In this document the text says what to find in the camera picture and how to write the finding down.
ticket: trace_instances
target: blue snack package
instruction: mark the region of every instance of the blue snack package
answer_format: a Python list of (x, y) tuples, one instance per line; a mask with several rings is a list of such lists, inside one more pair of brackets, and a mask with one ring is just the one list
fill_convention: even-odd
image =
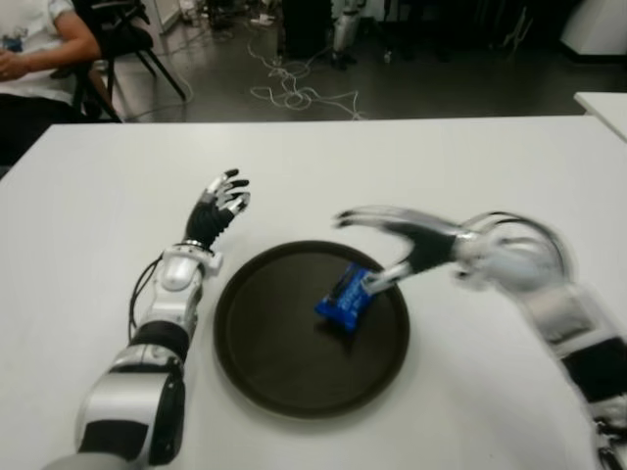
[(335, 321), (352, 333), (360, 314), (370, 305), (372, 297), (362, 287), (362, 279), (370, 271), (351, 263), (331, 293), (315, 306), (321, 316)]

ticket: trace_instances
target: chair leg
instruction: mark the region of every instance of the chair leg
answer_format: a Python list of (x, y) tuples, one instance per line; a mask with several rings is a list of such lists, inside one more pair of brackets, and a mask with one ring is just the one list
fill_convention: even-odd
[(107, 93), (109, 93), (109, 97), (113, 98), (114, 96), (114, 81), (116, 80), (116, 60), (109, 59), (109, 64), (107, 66)]
[(161, 61), (159, 60), (159, 58), (155, 55), (155, 53), (153, 51), (151, 51), (150, 49), (146, 49), (144, 50), (144, 52), (146, 54), (148, 54), (148, 57), (150, 57), (150, 59), (155, 63), (155, 65), (157, 66), (157, 68), (161, 71), (161, 73), (164, 75), (164, 77), (166, 78), (167, 81), (169, 81), (169, 84), (172, 85), (172, 88), (174, 88), (174, 90), (176, 91), (176, 93), (178, 93), (178, 96), (180, 96), (181, 100), (185, 100), (185, 93), (183, 92), (183, 90), (181, 89), (180, 86), (178, 86), (178, 83), (176, 83), (176, 81), (174, 80), (174, 78), (172, 78), (172, 75), (169, 74), (169, 72), (166, 70), (166, 68), (164, 67), (164, 65), (161, 63)]
[(84, 78), (79, 77), (76, 80), (76, 89), (74, 91), (74, 96), (72, 98), (72, 107), (80, 112), (80, 108), (82, 107), (82, 99), (85, 94), (85, 87), (83, 84)]
[(85, 81), (84, 85), (85, 85), (85, 88), (88, 90), (89, 95), (96, 101), (98, 106), (105, 113), (107, 113), (109, 118), (111, 118), (113, 122), (121, 123), (120, 116), (118, 116), (118, 113), (116, 113), (116, 110), (114, 110), (111, 106), (109, 106), (109, 103), (107, 103), (105, 99), (100, 95), (100, 93), (98, 93), (98, 90), (88, 78)]
[(137, 56), (137, 59), (141, 61), (144, 67), (148, 69), (151, 75), (157, 76), (157, 73), (155, 72), (155, 70), (152, 67), (150, 67), (150, 63), (146, 59), (144, 59), (144, 56), (142, 56), (139, 51), (136, 51), (135, 55)]

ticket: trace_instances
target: person's arm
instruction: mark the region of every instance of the person's arm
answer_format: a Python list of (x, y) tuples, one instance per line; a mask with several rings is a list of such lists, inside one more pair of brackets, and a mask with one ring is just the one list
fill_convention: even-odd
[(0, 81), (17, 80), (33, 71), (48, 71), (100, 58), (96, 38), (76, 13), (62, 13), (55, 19), (55, 27), (65, 41), (55, 49), (30, 54), (0, 49)]

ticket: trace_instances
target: robot leg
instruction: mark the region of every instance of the robot leg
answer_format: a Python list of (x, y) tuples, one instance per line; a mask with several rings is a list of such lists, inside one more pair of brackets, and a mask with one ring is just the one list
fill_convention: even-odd
[(355, 42), (364, 6), (365, 0), (348, 0), (342, 16), (335, 24), (331, 63), (340, 70), (345, 70), (347, 64), (355, 62), (355, 59), (346, 54), (346, 49)]

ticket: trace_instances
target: robotic arm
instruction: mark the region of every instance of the robotic arm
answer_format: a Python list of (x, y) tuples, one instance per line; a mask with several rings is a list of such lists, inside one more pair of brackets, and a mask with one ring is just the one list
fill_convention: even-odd
[(237, 174), (227, 171), (203, 192), (183, 241), (166, 249), (140, 276), (131, 298), (132, 326), (135, 300), (154, 272), (153, 301), (134, 335), (129, 331), (128, 346), (82, 404), (77, 454), (45, 470), (130, 470), (165, 465), (177, 456), (185, 410), (184, 363), (196, 328), (196, 306), (203, 281), (221, 265), (211, 245), (250, 202), (249, 193), (237, 190), (248, 181), (234, 180)]
[(474, 287), (494, 284), (510, 296), (585, 399), (603, 468), (627, 468), (619, 452), (627, 438), (627, 345), (611, 318), (572, 280), (566, 251), (550, 229), (508, 212), (455, 224), (390, 207), (345, 211), (337, 222), (375, 227), (412, 244), (406, 259), (363, 279), (369, 293), (456, 262), (462, 280)]

